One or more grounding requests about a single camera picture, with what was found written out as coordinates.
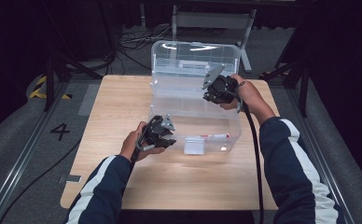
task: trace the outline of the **person's left hand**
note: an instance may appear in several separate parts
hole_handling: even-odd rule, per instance
[[[135,143],[137,142],[137,138],[142,134],[144,127],[146,126],[146,122],[141,121],[135,131],[129,133],[126,139],[123,141],[122,150],[120,151],[119,155],[125,157],[129,161],[132,158],[132,154],[135,149]],[[164,147],[155,147],[147,151],[140,151],[138,155],[138,161],[142,160],[146,156],[150,154],[159,154],[164,151]]]

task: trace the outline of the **hand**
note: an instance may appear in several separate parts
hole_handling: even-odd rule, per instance
[[[236,79],[239,83],[238,94],[243,101],[248,105],[249,112],[257,118],[259,124],[262,124],[266,119],[274,117],[274,112],[271,107],[265,102],[260,95],[257,88],[247,79],[242,78],[237,74],[231,75],[232,78]],[[230,104],[219,105],[224,109],[236,108],[237,100],[233,99]]]
[[[144,127],[146,126],[146,122],[141,121],[135,131],[129,133],[126,139],[123,141],[122,150],[120,151],[119,155],[125,157],[129,161],[132,158],[132,154],[135,149],[135,143],[137,138],[142,134]],[[147,151],[140,151],[138,156],[138,161],[142,160],[146,156],[150,154],[159,154],[164,151],[164,147],[155,147]]]

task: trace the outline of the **metal frame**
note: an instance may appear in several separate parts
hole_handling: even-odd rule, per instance
[[[2,214],[5,206],[7,205],[7,202],[13,190],[16,188],[16,185],[21,179],[21,175],[23,174],[24,169],[26,168],[29,160],[35,152],[35,148],[39,142],[42,132],[44,131],[45,126],[49,122],[51,114],[54,113],[56,104],[58,104],[62,99],[62,96],[64,95],[67,87],[68,83],[61,82],[59,84],[53,105],[39,118],[38,123],[35,125],[35,128],[29,140],[27,141],[26,145],[21,151],[20,156],[18,157],[9,174],[7,175],[6,181],[0,189],[0,215]]]
[[[297,118],[301,123],[301,129],[306,133],[304,135],[304,143],[307,146],[309,151],[309,158],[312,160],[317,172],[320,174],[320,177],[324,184],[326,184],[332,193],[332,197],[335,202],[341,207],[342,212],[344,214],[344,218],[346,223],[355,223],[352,217],[352,214],[344,201],[343,196],[341,195],[341,190],[339,189],[339,185],[336,182],[336,179],[330,168],[326,162],[326,159],[323,154],[323,150],[318,145],[317,140],[314,137],[312,128],[310,126],[309,121],[303,117],[303,115],[299,111],[299,99],[294,90],[285,90],[288,98],[292,103],[292,107],[294,108],[295,113],[297,114]]]

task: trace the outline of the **person's right hand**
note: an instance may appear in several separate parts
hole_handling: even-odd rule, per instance
[[[271,107],[265,102],[257,88],[250,81],[237,74],[233,74],[231,77],[236,79],[239,83],[240,86],[237,93],[248,105],[249,112],[256,116],[259,124],[263,123],[266,119],[275,116]],[[230,104],[221,104],[219,106],[224,109],[236,108],[237,100],[234,99]]]

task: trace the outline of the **black cable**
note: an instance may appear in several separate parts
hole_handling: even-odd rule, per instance
[[[111,63],[115,60],[115,53],[114,52],[110,52],[107,56],[104,57],[104,61],[106,62],[106,69],[105,69],[105,75],[107,75],[108,73],[108,68],[111,67],[111,74],[112,74],[112,66]]]
[[[154,30],[152,29],[150,31],[151,32],[150,35],[146,35],[147,31],[145,31],[142,35],[139,35],[138,37],[136,37],[136,34],[134,33],[125,33],[122,34],[122,36],[120,37],[118,48],[123,49],[124,51],[143,49],[146,46],[155,42],[155,39],[165,39],[166,36],[170,33],[170,31],[171,31],[171,26],[167,27],[166,29],[159,30],[156,33],[154,33]]]
[[[118,55],[117,55],[117,58],[120,60],[120,66],[122,67],[122,75],[125,75],[126,70],[125,70],[125,67],[123,66],[123,61],[119,58]]]
[[[90,69],[91,71],[97,71],[99,69],[107,67],[111,63],[112,63],[112,61],[111,62],[108,61],[108,62],[104,62],[104,63],[99,64],[99,65],[96,65],[96,66],[93,66],[93,67],[87,67],[87,68]],[[74,68],[74,67],[67,67],[67,69],[69,69],[71,72],[73,72],[75,74],[84,73],[83,71],[81,71],[81,70],[79,70],[77,68]]]
[[[253,118],[251,117],[250,111],[248,110],[248,105],[243,102],[244,113],[247,116],[248,122],[250,123],[251,133],[253,134],[254,141],[254,150],[256,154],[256,163],[257,163],[257,179],[258,179],[258,197],[259,197],[259,224],[264,221],[264,210],[263,210],[263,196],[262,196],[262,175],[260,170],[260,158],[259,158],[259,148],[258,148],[258,137],[257,130],[254,125]]]
[[[67,152],[65,153],[64,156],[62,156],[56,163],[54,163],[52,166],[50,166],[48,168],[48,170],[46,170],[42,175],[39,175],[38,177],[36,177],[26,188],[24,188],[21,193],[12,201],[12,203],[9,205],[9,207],[7,208],[7,210],[4,212],[4,214],[1,216],[0,219],[0,224],[3,223],[4,218],[7,216],[7,213],[9,212],[9,210],[12,208],[13,205],[15,205],[15,203],[18,201],[18,199],[27,191],[27,189],[29,189],[36,181],[38,181],[42,176],[44,176],[45,174],[47,174],[49,171],[51,171],[55,166],[57,166],[61,161],[63,161],[72,151],[74,151],[74,149],[76,149],[76,147],[79,145],[79,143],[81,142],[81,139],[79,139],[79,141]]]
[[[127,55],[126,52],[122,52],[122,50],[119,51],[121,54],[125,55],[126,57],[128,57],[130,60],[134,61],[135,63],[138,63],[140,64],[141,66],[143,66],[144,68],[148,69],[149,71],[151,71],[151,68],[150,67],[147,67],[139,62],[137,62],[134,58],[132,58],[131,56]]]

